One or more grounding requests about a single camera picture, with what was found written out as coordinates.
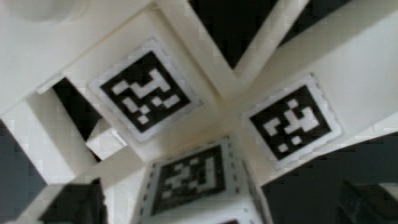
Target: white support structure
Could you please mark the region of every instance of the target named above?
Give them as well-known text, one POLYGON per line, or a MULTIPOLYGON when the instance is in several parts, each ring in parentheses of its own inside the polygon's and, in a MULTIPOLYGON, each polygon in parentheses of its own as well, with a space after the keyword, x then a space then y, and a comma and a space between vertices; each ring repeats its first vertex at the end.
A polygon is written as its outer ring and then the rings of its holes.
POLYGON ((96 160, 54 90, 29 97, 4 123, 47 183, 68 183, 96 160))
POLYGON ((96 123, 86 145, 102 160, 105 160, 128 145, 116 129, 103 119, 96 123))

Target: dark background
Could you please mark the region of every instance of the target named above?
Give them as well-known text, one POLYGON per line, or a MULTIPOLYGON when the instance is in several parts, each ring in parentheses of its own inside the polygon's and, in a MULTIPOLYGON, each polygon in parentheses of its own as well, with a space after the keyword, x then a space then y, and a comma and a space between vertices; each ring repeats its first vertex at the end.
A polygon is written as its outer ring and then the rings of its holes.
POLYGON ((398 183, 398 133, 317 158, 263 186, 276 224, 338 224, 343 180, 398 183))

